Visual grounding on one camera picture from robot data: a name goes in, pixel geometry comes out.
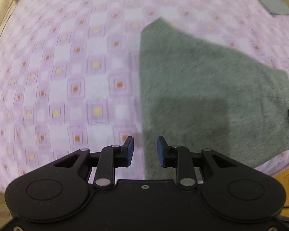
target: patterned bedsheet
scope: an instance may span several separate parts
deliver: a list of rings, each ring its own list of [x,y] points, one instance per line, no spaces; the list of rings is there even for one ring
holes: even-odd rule
[[[128,135],[132,167],[116,178],[143,178],[140,32],[158,17],[289,74],[289,16],[272,17],[257,0],[19,0],[0,39],[0,191],[74,150],[100,151]],[[259,169],[287,165],[289,151]]]

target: screw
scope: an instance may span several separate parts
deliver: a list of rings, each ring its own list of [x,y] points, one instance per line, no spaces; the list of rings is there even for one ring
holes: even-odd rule
[[[101,187],[108,186],[110,184],[110,179],[107,178],[99,178],[95,181],[95,184]]]
[[[21,227],[16,226],[16,227],[13,228],[13,231],[23,231],[23,230],[22,230]]]
[[[180,180],[180,183],[183,186],[193,186],[196,183],[196,181],[192,178],[183,178],[182,180]]]
[[[146,184],[145,184],[145,185],[142,185],[141,188],[142,188],[142,189],[148,189],[148,188],[149,188],[149,185],[146,185]]]

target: square pattern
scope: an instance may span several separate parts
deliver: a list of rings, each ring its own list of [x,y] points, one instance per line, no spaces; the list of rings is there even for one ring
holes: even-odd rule
[[[24,108],[24,117],[23,124],[24,125],[33,125],[34,119],[34,107],[25,107]]]
[[[109,122],[107,100],[90,100],[87,102],[89,124],[107,124]]]
[[[65,79],[66,76],[66,62],[58,62],[54,65],[52,74],[51,74],[51,79],[52,80],[62,80]]]
[[[49,110],[49,124],[58,125],[64,124],[64,103],[53,103],[50,104]]]
[[[136,126],[135,125],[124,125],[114,126],[113,128],[115,142],[119,145],[123,145],[127,137],[136,137]]]
[[[83,98],[85,92],[84,80],[80,79],[70,79],[67,83],[67,98],[76,99]]]
[[[111,96],[130,96],[131,80],[127,73],[112,73],[109,76],[110,95]]]
[[[88,137],[86,128],[68,127],[71,150],[88,148]]]
[[[38,148],[50,147],[50,139],[48,134],[48,127],[36,127],[36,140]]]
[[[40,84],[36,91],[37,102],[48,102],[49,99],[49,86],[48,84]]]
[[[6,109],[5,119],[6,119],[7,124],[14,122],[14,113],[13,113],[13,110],[11,108]]]
[[[106,71],[105,57],[103,55],[89,56],[87,61],[88,74],[100,74]]]

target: orange square dot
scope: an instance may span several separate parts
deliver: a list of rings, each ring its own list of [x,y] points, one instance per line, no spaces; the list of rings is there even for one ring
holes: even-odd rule
[[[123,82],[117,82],[117,88],[122,88],[123,87]]]
[[[123,136],[122,136],[122,141],[125,142],[128,137],[129,137],[129,135],[123,135]]]
[[[74,140],[75,140],[75,142],[80,142],[80,136],[79,135],[75,136]]]

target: bed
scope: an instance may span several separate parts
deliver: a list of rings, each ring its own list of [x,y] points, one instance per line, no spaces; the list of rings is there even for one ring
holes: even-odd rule
[[[289,75],[289,15],[273,17],[257,0],[19,0],[0,36],[1,192],[68,153],[129,135],[133,162],[116,178],[144,178],[140,32],[159,17]],[[257,169],[287,166],[289,150]]]

